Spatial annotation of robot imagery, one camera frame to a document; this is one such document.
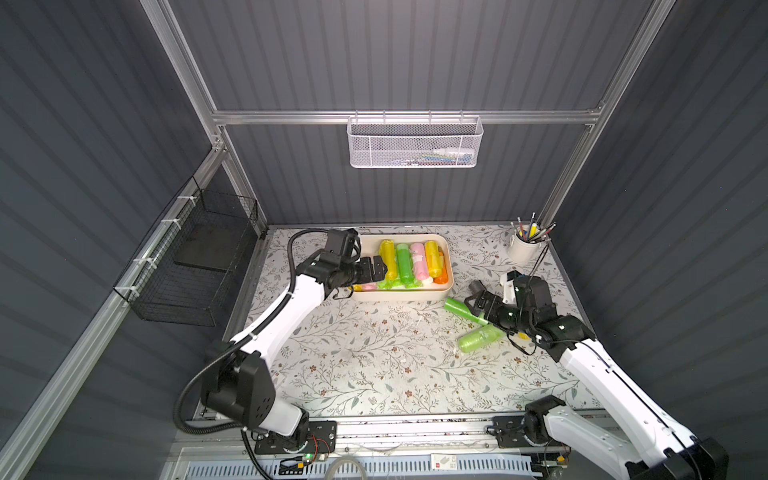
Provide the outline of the grey trash bag roll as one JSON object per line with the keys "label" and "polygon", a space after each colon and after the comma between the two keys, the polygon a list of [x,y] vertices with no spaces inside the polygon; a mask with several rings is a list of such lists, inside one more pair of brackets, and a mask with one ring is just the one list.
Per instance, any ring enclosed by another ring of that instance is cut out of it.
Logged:
{"label": "grey trash bag roll", "polygon": [[485,285],[480,280],[473,280],[469,285],[470,291],[475,294],[486,290]]}

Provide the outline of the light green roll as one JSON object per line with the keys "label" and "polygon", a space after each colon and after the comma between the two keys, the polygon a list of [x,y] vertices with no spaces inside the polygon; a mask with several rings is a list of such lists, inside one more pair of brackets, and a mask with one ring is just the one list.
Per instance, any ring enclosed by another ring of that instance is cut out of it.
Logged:
{"label": "light green roll", "polygon": [[460,337],[458,340],[458,348],[462,353],[471,353],[504,337],[504,331],[488,324]]}

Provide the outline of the dark green roll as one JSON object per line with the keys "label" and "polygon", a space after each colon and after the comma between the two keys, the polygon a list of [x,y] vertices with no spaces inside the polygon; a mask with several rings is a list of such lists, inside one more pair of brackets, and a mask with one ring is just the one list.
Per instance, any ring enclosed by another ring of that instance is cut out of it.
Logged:
{"label": "dark green roll", "polygon": [[446,298],[443,308],[447,312],[457,315],[465,320],[469,320],[475,324],[482,325],[482,326],[488,324],[488,322],[484,318],[473,314],[465,303],[455,300],[453,298]]}
{"label": "dark green roll", "polygon": [[415,284],[415,275],[413,273],[413,260],[410,246],[405,243],[396,245],[396,257],[398,265],[399,280],[406,288],[411,288]]}

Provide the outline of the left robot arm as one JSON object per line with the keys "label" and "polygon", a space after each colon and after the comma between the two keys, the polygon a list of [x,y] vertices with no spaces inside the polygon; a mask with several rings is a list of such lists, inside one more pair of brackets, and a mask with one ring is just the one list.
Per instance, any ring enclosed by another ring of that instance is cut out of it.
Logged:
{"label": "left robot arm", "polygon": [[[286,289],[252,324],[214,344],[207,364],[182,389],[172,413],[179,431],[209,435],[238,428],[305,441],[309,414],[278,397],[270,372],[276,355],[332,292],[382,282],[394,269],[380,255],[363,257],[354,229],[301,230],[289,238],[286,253]],[[228,418],[227,423],[198,427],[185,420],[182,406],[195,385],[201,386],[200,402]]]}

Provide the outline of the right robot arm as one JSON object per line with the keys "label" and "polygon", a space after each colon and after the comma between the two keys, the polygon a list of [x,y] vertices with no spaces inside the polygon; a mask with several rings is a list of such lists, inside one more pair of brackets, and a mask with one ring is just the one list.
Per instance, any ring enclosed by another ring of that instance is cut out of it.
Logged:
{"label": "right robot arm", "polygon": [[583,383],[618,424],[617,436],[547,395],[526,405],[519,431],[533,446],[569,446],[615,479],[724,479],[729,455],[674,419],[611,358],[580,319],[561,315],[547,282],[511,271],[505,294],[479,280],[469,286],[469,311],[506,334],[526,334],[536,347]]}

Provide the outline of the orange trash bag roll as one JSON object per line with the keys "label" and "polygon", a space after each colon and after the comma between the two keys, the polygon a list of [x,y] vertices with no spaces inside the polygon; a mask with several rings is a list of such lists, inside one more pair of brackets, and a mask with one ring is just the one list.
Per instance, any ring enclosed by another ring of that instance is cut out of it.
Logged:
{"label": "orange trash bag roll", "polygon": [[433,278],[434,283],[438,285],[445,285],[449,282],[449,274],[447,262],[442,249],[438,249],[438,257],[440,261],[440,274]]}

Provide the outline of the yellow roll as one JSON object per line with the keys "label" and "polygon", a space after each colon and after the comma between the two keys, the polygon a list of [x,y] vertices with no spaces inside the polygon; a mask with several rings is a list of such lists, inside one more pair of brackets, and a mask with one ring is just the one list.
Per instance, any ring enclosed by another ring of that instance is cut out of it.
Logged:
{"label": "yellow roll", "polygon": [[385,239],[379,246],[379,256],[382,258],[385,266],[387,267],[387,273],[385,280],[387,282],[393,282],[398,279],[398,264],[396,258],[396,247],[393,240]]}
{"label": "yellow roll", "polygon": [[437,279],[443,273],[443,263],[440,257],[439,246],[436,241],[429,240],[425,242],[424,248],[429,276],[433,279]]}

